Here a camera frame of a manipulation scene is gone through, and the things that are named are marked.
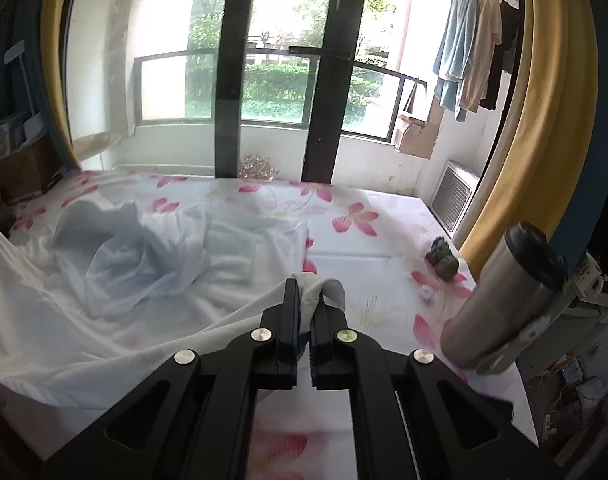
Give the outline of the large white cloth garment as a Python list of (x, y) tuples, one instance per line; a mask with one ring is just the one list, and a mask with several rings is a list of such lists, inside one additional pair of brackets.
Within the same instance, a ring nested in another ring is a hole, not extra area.
[(308, 229), (229, 207), (151, 212), (77, 200), (43, 233), (0, 232), (0, 383), (56, 408), (105, 410), (180, 350), (258, 327), (294, 278), (309, 330), (334, 278), (303, 269)]

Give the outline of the small white cap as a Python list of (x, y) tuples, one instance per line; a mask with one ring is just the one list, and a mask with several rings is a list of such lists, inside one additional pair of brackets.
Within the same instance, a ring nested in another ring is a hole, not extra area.
[(423, 284), (420, 286), (420, 296), (424, 302), (430, 302), (435, 294), (432, 286)]

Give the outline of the floral pink bed sheet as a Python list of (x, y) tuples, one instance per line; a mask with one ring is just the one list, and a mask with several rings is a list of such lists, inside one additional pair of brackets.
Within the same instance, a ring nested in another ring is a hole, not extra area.
[[(416, 198), (312, 183), (81, 172), (44, 196), (16, 205), (11, 230), (1, 234), (14, 240), (20, 234), (46, 232), (77, 200), (115, 206), (133, 202), (151, 212), (229, 207), (304, 221), (308, 235), (303, 269), (342, 284), (345, 304), (339, 309), (349, 328), (375, 339), (385, 350), (433, 353), (476, 392), (511, 402), (513, 425), (532, 441), (532, 417), (516, 370), (478, 378), (441, 353), (441, 330), (471, 296), (475, 282), (463, 260), (452, 282), (435, 274), (425, 255), (439, 228)], [(435, 290), (430, 302), (420, 296), (423, 284)], [(302, 330), (299, 324), (296, 384), (287, 390), (258, 391), (242, 479), (361, 479), (349, 394), (313, 386), (309, 348), (310, 328)], [(35, 479), (52, 479), (49, 458), (109, 410), (56, 408), (0, 383), (0, 416), (18, 441), (13, 465)]]

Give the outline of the stainless steel thermos cup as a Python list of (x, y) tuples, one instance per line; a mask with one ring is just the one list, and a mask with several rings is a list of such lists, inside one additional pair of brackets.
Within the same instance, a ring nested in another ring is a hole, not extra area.
[(567, 264), (546, 234), (522, 221), (507, 229), (471, 296), (441, 330), (441, 353), (460, 370), (504, 372), (550, 325)]

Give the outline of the white air conditioner unit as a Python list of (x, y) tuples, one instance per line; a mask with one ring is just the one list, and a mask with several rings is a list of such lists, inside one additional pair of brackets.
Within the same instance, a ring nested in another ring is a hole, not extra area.
[(430, 210), (450, 237), (456, 234), (479, 180), (479, 175), (470, 168), (447, 160), (432, 196)]

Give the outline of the yellow curtain right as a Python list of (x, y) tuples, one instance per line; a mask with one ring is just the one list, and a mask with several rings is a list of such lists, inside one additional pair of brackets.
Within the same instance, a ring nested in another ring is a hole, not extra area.
[(516, 133), (460, 254), (472, 275), (521, 221), (552, 235), (575, 192), (592, 137), (599, 55), (590, 0), (532, 0), (532, 49)]

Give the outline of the black balcony railing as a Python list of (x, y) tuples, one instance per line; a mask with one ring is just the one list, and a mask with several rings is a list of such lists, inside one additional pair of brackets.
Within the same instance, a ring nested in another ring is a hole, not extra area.
[[(251, 48), (244, 66), (241, 124), (309, 128), (319, 73), (315, 48)], [(212, 124), (217, 51), (190, 49), (134, 61), (134, 114), (138, 126)], [(396, 122), (408, 117), (427, 82), (356, 61), (351, 69), (342, 132), (389, 142)]]

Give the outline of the small printed box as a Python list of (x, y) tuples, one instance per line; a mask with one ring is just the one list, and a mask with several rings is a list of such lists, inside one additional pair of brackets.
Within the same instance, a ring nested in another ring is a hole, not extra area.
[(21, 124), (15, 125), (11, 122), (0, 124), (0, 159), (3, 159), (24, 142), (24, 131)]

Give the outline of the hanging light blue shirt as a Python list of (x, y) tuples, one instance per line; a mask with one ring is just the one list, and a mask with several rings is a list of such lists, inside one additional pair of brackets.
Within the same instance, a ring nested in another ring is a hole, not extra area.
[(466, 69), (473, 49), (479, 0), (453, 0), (447, 24), (433, 65), (437, 77), (434, 89), (438, 104), (453, 112), (457, 122), (465, 122), (461, 105)]

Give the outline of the hanging black garment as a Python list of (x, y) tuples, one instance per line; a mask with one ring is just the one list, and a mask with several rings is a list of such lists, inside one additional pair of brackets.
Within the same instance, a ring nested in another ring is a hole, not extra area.
[(500, 44), (494, 47), (486, 96), (479, 103), (486, 110), (494, 110), (497, 107), (501, 74), (503, 72), (512, 72), (514, 44), (518, 26), (520, 26), (520, 10), (511, 6), (509, 2), (502, 1), (500, 3), (500, 11), (502, 26), (501, 41)]

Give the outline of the hanging beige shirt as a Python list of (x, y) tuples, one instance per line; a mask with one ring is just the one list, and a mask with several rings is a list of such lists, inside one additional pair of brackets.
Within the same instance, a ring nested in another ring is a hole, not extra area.
[(467, 112), (476, 113), (486, 96), (494, 48), (501, 40), (500, 0), (478, 0), (475, 39), (460, 96), (460, 107)]

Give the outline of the yellow curtain left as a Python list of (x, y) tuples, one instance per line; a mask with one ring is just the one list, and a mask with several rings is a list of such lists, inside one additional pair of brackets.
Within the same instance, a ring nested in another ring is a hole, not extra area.
[(49, 108), (52, 143), (61, 164), (66, 168), (80, 168), (73, 151), (70, 127), (64, 103), (64, 81), (62, 75), (62, 25), (64, 23), (65, 0), (42, 0), (40, 10), (40, 61), (44, 75), (46, 99)]

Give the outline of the dark door frame left post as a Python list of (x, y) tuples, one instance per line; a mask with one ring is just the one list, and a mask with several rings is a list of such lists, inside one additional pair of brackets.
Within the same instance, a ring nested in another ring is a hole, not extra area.
[(216, 178), (238, 176), (243, 76), (253, 0), (225, 0), (217, 54), (214, 162)]

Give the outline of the dark door frame post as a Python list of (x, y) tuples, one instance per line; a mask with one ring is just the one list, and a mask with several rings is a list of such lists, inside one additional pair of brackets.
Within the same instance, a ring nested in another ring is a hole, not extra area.
[(214, 162), (216, 178), (238, 176), (243, 76), (253, 0), (225, 0), (217, 54)]
[(342, 135), (365, 0), (330, 0), (319, 53), (302, 180), (329, 184)]

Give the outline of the dark door frame right post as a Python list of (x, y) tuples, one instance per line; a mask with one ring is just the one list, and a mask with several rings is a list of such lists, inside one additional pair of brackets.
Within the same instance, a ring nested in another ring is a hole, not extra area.
[(302, 180), (329, 184), (342, 135), (365, 0), (330, 0), (319, 53)]

